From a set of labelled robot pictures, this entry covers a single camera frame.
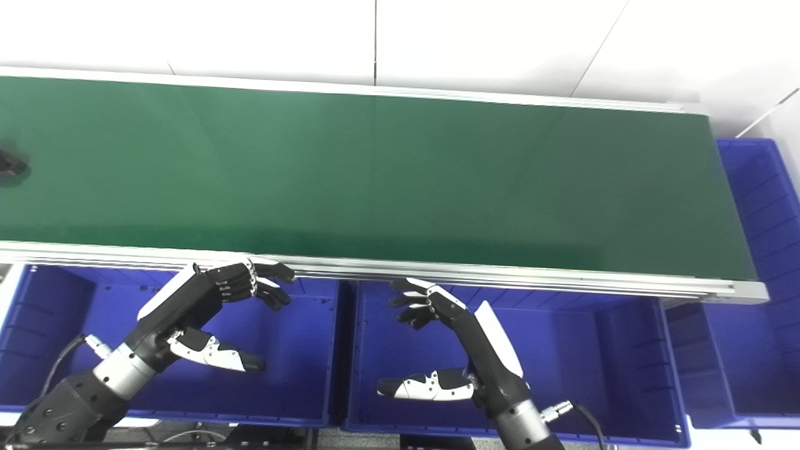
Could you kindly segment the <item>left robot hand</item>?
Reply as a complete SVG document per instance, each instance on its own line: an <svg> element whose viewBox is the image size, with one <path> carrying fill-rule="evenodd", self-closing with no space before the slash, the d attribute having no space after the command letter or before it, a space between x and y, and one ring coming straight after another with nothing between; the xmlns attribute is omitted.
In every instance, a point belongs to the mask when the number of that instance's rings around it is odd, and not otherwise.
<svg viewBox="0 0 800 450"><path fill-rule="evenodd" d="M137 324L124 339L129 359L139 359L162 373L178 359L231 371L260 373L263 357L224 342L203 327L226 304L260 299L273 311L291 304L282 284L295 271L282 262L257 258L201 269L189 263L140 310Z"/></svg>

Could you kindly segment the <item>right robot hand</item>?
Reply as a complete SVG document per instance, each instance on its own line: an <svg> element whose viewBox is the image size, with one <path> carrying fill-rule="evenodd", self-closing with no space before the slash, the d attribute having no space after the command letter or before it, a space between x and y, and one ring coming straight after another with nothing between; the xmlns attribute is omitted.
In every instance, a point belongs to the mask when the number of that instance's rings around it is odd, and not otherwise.
<svg viewBox="0 0 800 450"><path fill-rule="evenodd" d="M484 302L472 312L446 288L422 279L395 279L389 287L398 293L389 305L404 308L397 321L414 330L440 322L462 345L467 366L437 369L428 375L380 379L379 395L439 403L471 399L488 417L521 412L531 406L531 388L523 379L514 348L491 305Z"/></svg>

